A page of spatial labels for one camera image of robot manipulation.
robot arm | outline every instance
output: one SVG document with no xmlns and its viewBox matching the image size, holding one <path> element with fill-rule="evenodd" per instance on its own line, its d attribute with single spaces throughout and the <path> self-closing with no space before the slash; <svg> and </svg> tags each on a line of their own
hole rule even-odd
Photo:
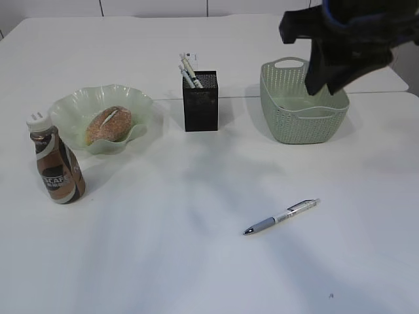
<svg viewBox="0 0 419 314">
<path fill-rule="evenodd" d="M 310 95 L 326 84 L 334 94 L 353 80 L 387 66 L 391 49 L 419 45 L 419 0 L 323 0 L 323 4 L 288 11 L 280 24 L 285 44 L 311 39 L 306 76 Z"/>
</svg>

green glass bowl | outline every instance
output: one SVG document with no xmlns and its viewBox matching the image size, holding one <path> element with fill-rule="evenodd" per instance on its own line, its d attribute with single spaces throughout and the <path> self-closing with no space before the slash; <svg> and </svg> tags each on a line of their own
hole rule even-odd
<svg viewBox="0 0 419 314">
<path fill-rule="evenodd" d="M 141 90 L 114 84 L 77 90 L 56 101 L 48 111 L 60 137 L 72 149 L 87 150 L 91 154 L 112 154 L 146 130 L 152 103 L 152 99 Z M 115 142 L 99 139 L 87 145 L 84 139 L 88 125 L 95 116 L 112 106 L 122 106 L 131 111 L 130 131 Z"/>
</svg>

bottle label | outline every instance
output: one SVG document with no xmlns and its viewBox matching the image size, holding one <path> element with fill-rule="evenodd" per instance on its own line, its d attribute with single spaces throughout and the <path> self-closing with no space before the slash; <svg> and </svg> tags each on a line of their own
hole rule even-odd
<svg viewBox="0 0 419 314">
<path fill-rule="evenodd" d="M 39 174 L 56 203 L 71 203 L 79 199 L 85 189 L 84 179 L 73 152 L 64 144 L 55 129 L 35 142 Z"/>
<path fill-rule="evenodd" d="M 71 178 L 64 173 L 63 166 L 46 168 L 41 175 L 45 186 L 50 191 L 55 191 L 71 183 Z"/>
</svg>

black pen holder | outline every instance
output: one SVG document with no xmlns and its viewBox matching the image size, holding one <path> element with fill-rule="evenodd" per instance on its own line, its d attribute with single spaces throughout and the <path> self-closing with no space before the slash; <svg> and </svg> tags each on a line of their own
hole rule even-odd
<svg viewBox="0 0 419 314">
<path fill-rule="evenodd" d="M 216 71 L 196 71 L 204 88 L 191 88 L 183 78 L 185 131 L 218 130 L 218 84 Z"/>
</svg>

white table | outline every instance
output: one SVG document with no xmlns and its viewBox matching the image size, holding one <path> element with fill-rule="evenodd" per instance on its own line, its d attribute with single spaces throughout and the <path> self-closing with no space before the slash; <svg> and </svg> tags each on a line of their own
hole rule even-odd
<svg viewBox="0 0 419 314">
<path fill-rule="evenodd" d="M 0 313 L 416 314 L 419 99 L 350 101 L 305 146 L 273 140 L 258 98 L 220 99 L 202 133 L 157 101 L 120 154 L 76 152 L 88 188 L 72 205 L 43 194 L 22 108 L 3 106 Z M 307 198 L 322 203 L 241 235 Z"/>
<path fill-rule="evenodd" d="M 282 44 L 281 18 L 241 14 L 213 18 L 32 18 L 0 44 L 0 101 L 30 94 L 48 101 L 79 88 L 125 84 L 153 99 L 180 99 L 180 52 L 198 68 L 217 70 L 220 97 L 259 96 L 261 65 L 310 57 L 310 41 Z M 400 92 L 407 84 L 390 68 L 353 82 L 347 92 Z"/>
</svg>

